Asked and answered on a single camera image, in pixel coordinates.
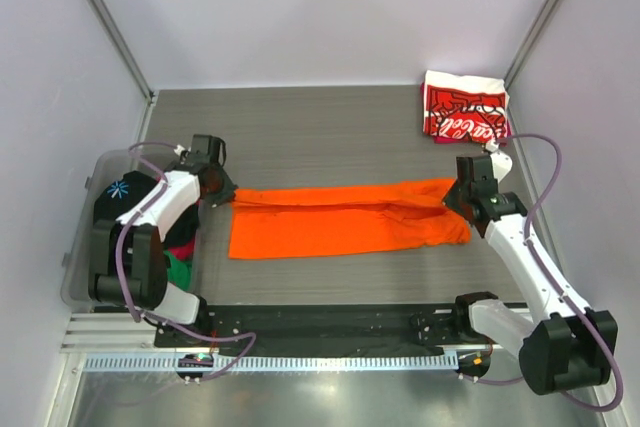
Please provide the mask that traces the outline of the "orange t-shirt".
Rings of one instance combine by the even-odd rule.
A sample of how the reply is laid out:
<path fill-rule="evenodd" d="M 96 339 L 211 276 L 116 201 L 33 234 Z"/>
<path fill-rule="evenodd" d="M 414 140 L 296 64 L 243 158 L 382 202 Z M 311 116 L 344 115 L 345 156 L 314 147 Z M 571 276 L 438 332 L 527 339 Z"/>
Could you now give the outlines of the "orange t-shirt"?
<path fill-rule="evenodd" d="M 471 241 L 443 204 L 450 178 L 394 184 L 240 189 L 232 202 L 229 257 L 273 260 L 389 252 Z"/>

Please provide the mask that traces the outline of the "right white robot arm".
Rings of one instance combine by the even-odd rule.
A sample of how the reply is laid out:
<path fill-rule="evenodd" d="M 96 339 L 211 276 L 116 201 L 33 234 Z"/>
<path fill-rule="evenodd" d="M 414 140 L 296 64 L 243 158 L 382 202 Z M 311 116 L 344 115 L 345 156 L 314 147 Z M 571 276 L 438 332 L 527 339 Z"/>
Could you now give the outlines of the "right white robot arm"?
<path fill-rule="evenodd" d="M 489 292 L 465 294 L 456 299 L 452 333 L 467 343 L 481 335 L 496 341 L 517 359 L 538 395 L 603 385 L 613 372 L 617 323 L 576 293 L 540 243 L 523 202 L 499 190 L 511 166 L 500 150 L 457 157 L 456 179 L 443 203 L 498 254 L 529 315 L 513 312 Z"/>

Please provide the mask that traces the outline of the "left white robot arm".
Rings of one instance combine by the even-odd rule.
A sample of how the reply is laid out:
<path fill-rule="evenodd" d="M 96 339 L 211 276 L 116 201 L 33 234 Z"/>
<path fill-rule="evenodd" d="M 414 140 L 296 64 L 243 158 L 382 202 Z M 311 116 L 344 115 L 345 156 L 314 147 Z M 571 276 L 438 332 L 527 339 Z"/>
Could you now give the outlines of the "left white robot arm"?
<path fill-rule="evenodd" d="M 207 302 L 169 280 L 164 243 L 189 208 L 206 199 L 218 207 L 235 197 L 237 185 L 225 171 L 226 142 L 196 134 L 188 148 L 168 143 L 176 160 L 164 168 L 140 155 L 144 145 L 130 146 L 127 154 L 154 172 L 154 185 L 115 218 L 96 218 L 89 241 L 88 295 L 127 308 L 135 321 L 167 323 L 187 343 L 200 346 L 213 332 Z"/>

